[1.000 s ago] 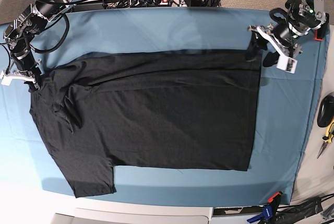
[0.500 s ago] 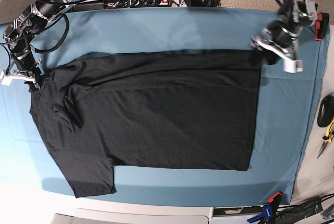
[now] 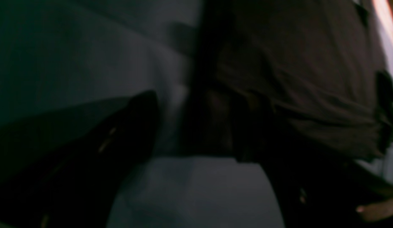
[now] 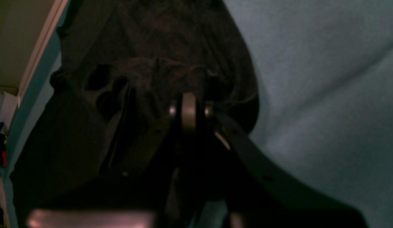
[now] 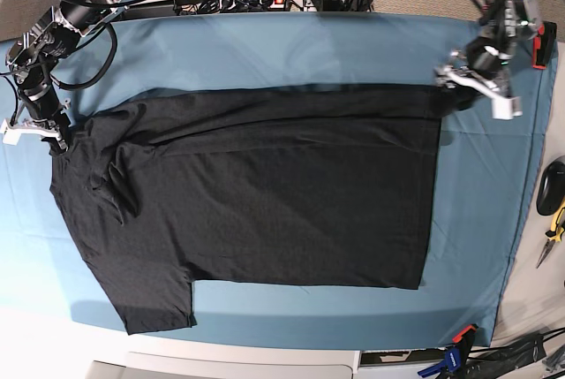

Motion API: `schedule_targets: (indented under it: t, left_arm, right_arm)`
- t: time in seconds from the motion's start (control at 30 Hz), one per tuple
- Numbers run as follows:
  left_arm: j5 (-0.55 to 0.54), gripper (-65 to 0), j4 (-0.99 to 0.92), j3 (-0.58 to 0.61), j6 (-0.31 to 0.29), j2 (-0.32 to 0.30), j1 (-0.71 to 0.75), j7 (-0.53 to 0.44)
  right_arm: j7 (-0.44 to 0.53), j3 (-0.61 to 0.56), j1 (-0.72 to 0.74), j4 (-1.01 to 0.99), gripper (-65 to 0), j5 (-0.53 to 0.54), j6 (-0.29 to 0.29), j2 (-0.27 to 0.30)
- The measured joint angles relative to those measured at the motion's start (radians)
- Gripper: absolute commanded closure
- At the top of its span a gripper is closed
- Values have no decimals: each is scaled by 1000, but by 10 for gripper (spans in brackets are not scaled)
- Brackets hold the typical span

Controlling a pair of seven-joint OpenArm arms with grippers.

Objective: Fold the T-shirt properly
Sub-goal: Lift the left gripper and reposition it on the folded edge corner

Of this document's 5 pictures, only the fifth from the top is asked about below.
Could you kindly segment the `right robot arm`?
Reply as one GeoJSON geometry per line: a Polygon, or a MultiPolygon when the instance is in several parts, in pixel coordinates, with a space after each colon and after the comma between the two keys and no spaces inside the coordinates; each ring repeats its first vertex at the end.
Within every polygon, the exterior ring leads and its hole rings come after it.
{"type": "Polygon", "coordinates": [[[66,115],[68,103],[57,90],[82,90],[96,84],[111,66],[117,52],[117,34],[111,22],[134,4],[147,0],[58,0],[18,38],[7,52],[7,78],[16,98],[11,117],[1,124],[2,141],[15,145],[24,135],[37,135],[51,149],[63,153],[70,145],[66,115]],[[53,77],[59,61],[80,50],[80,40],[107,31],[110,52],[92,79],[64,84],[53,77]]]}

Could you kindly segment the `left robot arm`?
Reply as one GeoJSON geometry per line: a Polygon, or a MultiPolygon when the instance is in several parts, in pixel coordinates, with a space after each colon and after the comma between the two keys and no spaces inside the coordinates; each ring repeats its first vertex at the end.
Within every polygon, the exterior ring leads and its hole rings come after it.
{"type": "Polygon", "coordinates": [[[493,118],[511,120],[523,112],[520,98],[512,95],[509,63],[519,42],[542,32],[538,1],[471,1],[481,10],[480,33],[435,69],[436,83],[449,90],[462,89],[473,98],[484,96],[490,100],[493,118]]]}

